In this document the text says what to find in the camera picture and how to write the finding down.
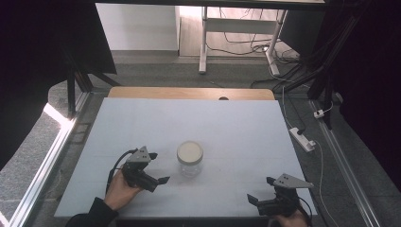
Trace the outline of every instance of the white wall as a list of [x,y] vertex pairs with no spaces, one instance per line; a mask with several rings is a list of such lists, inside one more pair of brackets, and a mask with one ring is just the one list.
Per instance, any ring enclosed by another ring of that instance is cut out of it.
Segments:
[[179,49],[179,7],[124,4],[96,4],[96,7],[111,50]]

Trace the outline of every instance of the white table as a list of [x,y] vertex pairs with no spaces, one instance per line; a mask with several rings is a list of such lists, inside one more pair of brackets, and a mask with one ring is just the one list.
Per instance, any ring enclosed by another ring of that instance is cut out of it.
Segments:
[[[176,150],[185,140],[204,150],[194,179],[178,169]],[[159,154],[147,174],[171,178],[154,193],[141,192],[121,218],[258,217],[247,194],[273,199],[266,177],[304,178],[277,101],[105,98],[55,216],[88,212],[94,197],[104,198],[116,160],[142,146]],[[298,193],[316,214],[308,190]]]

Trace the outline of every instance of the power strip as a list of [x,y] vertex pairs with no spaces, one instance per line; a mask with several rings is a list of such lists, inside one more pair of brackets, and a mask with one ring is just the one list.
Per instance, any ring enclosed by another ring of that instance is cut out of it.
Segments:
[[298,143],[302,146],[302,148],[306,152],[310,152],[315,149],[315,141],[311,140],[308,141],[306,137],[303,134],[298,134],[298,129],[297,128],[292,128],[289,130],[291,132],[291,135],[298,141]]

